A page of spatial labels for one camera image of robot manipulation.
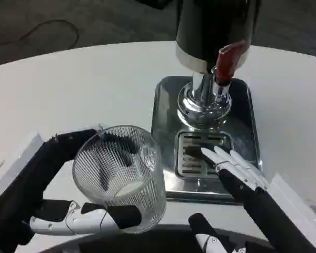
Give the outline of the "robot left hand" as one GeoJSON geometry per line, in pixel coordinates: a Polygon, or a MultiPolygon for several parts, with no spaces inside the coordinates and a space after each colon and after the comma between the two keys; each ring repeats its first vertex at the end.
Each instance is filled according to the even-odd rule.
{"type": "Polygon", "coordinates": [[[17,147],[0,178],[0,252],[14,252],[35,234],[110,236],[142,222],[134,205],[104,207],[96,203],[44,199],[43,193],[64,163],[97,133],[86,129],[44,141],[35,132],[17,147]]]}

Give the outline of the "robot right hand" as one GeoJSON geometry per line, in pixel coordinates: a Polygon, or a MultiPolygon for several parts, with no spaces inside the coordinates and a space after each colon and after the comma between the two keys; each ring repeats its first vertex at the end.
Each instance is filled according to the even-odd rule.
{"type": "Polygon", "coordinates": [[[187,147],[185,152],[215,170],[277,252],[316,252],[316,205],[301,198],[279,174],[267,181],[239,153],[218,146],[187,147]]]}

